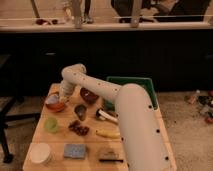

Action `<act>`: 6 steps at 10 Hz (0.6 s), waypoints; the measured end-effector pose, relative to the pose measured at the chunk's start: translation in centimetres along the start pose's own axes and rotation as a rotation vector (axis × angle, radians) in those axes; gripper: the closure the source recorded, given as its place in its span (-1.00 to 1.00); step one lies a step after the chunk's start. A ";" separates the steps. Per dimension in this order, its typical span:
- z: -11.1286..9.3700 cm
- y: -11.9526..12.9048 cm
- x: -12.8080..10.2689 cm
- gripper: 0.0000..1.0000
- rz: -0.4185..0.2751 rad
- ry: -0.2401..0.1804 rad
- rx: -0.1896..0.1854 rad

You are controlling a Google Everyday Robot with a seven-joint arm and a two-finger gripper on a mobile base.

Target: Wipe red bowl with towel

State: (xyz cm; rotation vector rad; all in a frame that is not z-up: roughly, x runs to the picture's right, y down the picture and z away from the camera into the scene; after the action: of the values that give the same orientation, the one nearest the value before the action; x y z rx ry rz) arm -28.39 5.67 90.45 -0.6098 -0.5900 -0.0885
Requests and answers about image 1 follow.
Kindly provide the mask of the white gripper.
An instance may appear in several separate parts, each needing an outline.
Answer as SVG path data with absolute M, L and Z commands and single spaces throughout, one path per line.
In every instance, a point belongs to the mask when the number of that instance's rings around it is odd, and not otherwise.
M 74 85 L 66 80 L 62 80 L 59 86 L 59 101 L 67 102 L 74 92 Z

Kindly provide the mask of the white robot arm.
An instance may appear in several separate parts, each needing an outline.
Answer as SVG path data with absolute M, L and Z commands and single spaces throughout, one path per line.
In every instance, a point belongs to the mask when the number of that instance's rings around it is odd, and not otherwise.
M 90 77 L 83 64 L 65 67 L 61 75 L 61 98 L 69 97 L 79 85 L 114 104 L 129 171 L 171 171 L 159 122 L 142 86 Z

